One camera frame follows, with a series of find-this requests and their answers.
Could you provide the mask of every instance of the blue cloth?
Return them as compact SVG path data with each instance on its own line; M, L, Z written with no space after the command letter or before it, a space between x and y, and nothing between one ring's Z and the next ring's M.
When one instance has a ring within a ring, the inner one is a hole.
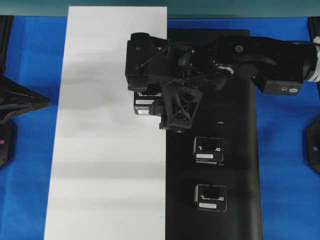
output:
M18 116L15 156L0 169L0 240L41 240L57 118L66 18L16 17L6 76L51 99ZM169 19L169 28L250 29L309 40L306 18ZM298 96L263 95L256 110L264 240L320 239L320 176L307 164L304 129L320 115L314 83Z
M6 76L51 99L51 106L14 118L15 156L0 169L0 239L44 237L66 18L16 17Z

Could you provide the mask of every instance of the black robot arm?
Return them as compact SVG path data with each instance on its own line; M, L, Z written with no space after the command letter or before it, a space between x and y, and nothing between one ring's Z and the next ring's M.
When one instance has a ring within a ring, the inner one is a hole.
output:
M266 94L297 95L315 75L317 47L250 36L220 36L199 46L138 32L127 43L125 76L130 91L154 98L138 114L161 116L161 129L183 132L192 127L203 93L233 78L251 79Z

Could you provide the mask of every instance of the white surface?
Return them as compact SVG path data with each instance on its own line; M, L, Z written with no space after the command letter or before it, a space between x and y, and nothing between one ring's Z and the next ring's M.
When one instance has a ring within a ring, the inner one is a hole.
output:
M167 8L69 8L46 240L165 239L165 132L125 78L135 32L166 38Z

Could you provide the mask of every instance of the metal bracket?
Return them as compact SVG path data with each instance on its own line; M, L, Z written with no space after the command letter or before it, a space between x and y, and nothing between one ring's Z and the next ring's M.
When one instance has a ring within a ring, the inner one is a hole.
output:
M320 117L306 130L309 164L320 174Z

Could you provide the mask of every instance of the black box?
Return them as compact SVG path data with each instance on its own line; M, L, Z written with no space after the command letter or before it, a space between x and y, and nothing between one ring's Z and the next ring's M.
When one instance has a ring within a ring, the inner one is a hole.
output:
M257 76L252 79L254 84L263 94L297 95L302 88L303 79L300 81L270 80Z
M133 97L133 108L136 115L149 115L152 103L162 98L161 86L149 84L147 91L135 91Z
M198 210L226 212L227 187L198 184L194 188L194 203Z
M224 160L224 139L196 136L193 157L196 163L221 165Z

